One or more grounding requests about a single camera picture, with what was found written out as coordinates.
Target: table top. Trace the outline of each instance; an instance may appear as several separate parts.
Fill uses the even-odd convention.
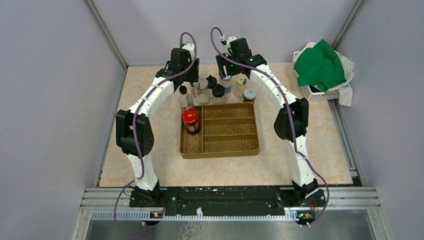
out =
[[[269,63],[269,66],[289,91],[303,98],[291,62]],[[118,108],[126,110],[132,106],[148,89],[156,72],[162,67],[129,67]],[[209,75],[219,79],[216,64],[200,65],[199,76],[206,78]],[[155,138],[150,154],[161,187],[292,184],[293,167],[289,152],[283,140],[274,131],[277,111],[255,83],[248,80],[247,86],[257,89],[254,109],[259,154],[255,156],[183,159],[180,154],[181,111],[178,104],[180,94],[176,92],[165,100],[155,116],[150,119]],[[241,101],[233,93],[226,99],[227,103]],[[312,166],[328,184],[352,183],[333,116],[325,100],[309,102],[306,147]],[[99,186],[121,187],[134,177],[130,161],[116,145],[114,126]]]

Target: brown tray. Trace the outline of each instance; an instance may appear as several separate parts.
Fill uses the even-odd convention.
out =
[[[183,159],[253,156],[259,153],[251,102],[195,106],[200,132],[191,135],[181,120],[179,152]]]

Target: white cloth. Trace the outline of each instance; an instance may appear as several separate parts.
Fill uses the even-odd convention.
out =
[[[308,42],[308,44],[306,44],[306,46],[301,50],[301,51],[295,51],[293,53],[293,65],[296,63],[296,61],[298,60],[299,56],[307,49],[307,48],[313,48],[317,43],[316,42]],[[343,82],[340,85],[334,86],[332,88],[330,88],[328,90],[328,92],[330,91],[338,91],[339,93],[339,97],[338,97],[338,103],[340,105],[343,106],[352,106],[352,97],[354,94],[354,90],[351,87],[350,82],[352,81],[352,79],[354,78],[355,73],[353,72],[354,69],[354,63],[351,62],[347,57],[343,56],[341,53],[335,51],[335,53],[337,54],[338,58],[340,59],[341,62],[341,66],[343,67],[344,70],[344,78],[346,79],[345,82]]]

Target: white basket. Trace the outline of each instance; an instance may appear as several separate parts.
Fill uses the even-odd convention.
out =
[[[299,53],[299,51],[295,51],[293,53],[293,61],[291,63],[293,64],[293,71],[296,75],[296,78],[299,77],[299,74],[296,72],[295,68],[295,57]],[[339,98],[339,91],[320,91],[320,92],[312,92],[310,86],[301,86],[303,95],[306,98],[306,100],[312,102],[312,101],[320,101],[320,100],[330,100],[330,99],[338,99]]]

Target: black lid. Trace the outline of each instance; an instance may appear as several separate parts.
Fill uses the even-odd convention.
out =
[[[215,98],[221,98],[225,95],[225,88],[221,84],[217,84],[212,88],[212,95]]]
[[[212,75],[209,75],[206,80],[208,89],[213,89],[217,85],[217,79]]]
[[[187,87],[186,86],[180,86],[179,87],[179,93],[180,94],[186,94],[187,93]]]

